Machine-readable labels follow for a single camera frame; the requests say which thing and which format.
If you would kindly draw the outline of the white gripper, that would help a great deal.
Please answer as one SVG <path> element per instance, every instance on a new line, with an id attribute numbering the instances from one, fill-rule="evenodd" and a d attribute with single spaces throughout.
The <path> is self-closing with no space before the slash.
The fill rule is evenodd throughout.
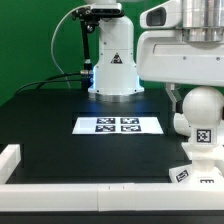
<path id="1" fill-rule="evenodd" d="M 224 0 L 168 0 L 144 11 L 137 70 L 145 81 L 167 82 L 177 111 L 175 83 L 224 86 Z"/>

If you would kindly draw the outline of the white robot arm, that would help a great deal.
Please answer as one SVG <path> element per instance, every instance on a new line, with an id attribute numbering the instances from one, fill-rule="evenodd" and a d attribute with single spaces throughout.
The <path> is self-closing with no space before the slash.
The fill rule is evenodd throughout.
<path id="1" fill-rule="evenodd" d="M 144 11 L 137 44 L 122 4 L 140 0 L 85 1 L 100 19 L 92 93 L 121 98 L 141 92 L 140 80 L 164 82 L 169 90 L 224 86 L 224 0 L 167 0 Z"/>

